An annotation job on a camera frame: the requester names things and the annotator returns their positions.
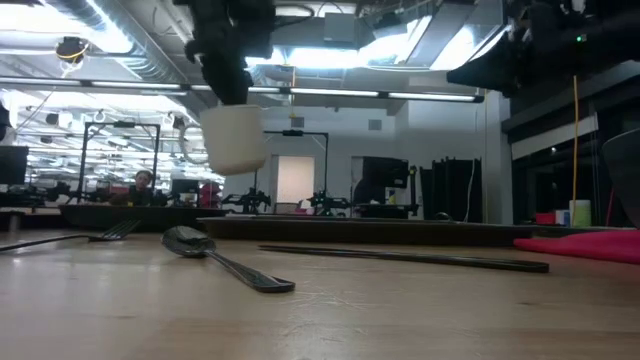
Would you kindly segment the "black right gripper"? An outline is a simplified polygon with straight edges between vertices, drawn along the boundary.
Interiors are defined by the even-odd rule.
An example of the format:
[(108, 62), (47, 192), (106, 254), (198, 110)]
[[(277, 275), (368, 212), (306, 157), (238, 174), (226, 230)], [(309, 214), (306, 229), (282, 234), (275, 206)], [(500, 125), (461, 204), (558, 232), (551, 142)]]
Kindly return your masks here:
[(555, 2), (506, 0), (505, 14), (511, 29), (486, 53), (449, 70), (450, 84), (478, 87), (515, 95), (532, 82), (534, 60), (549, 51), (555, 37)]

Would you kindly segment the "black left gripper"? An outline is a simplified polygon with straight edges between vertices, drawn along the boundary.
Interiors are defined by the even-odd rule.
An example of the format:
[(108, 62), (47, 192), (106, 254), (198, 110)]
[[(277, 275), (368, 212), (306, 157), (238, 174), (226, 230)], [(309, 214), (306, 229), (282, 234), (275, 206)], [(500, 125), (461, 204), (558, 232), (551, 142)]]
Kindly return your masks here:
[(203, 78), (224, 105), (246, 104), (253, 78), (238, 65), (246, 57), (271, 57), (271, 34), (276, 28), (274, 2), (173, 0), (172, 4), (186, 7), (192, 18), (193, 39), (185, 45), (186, 58), (191, 63), (201, 58)]

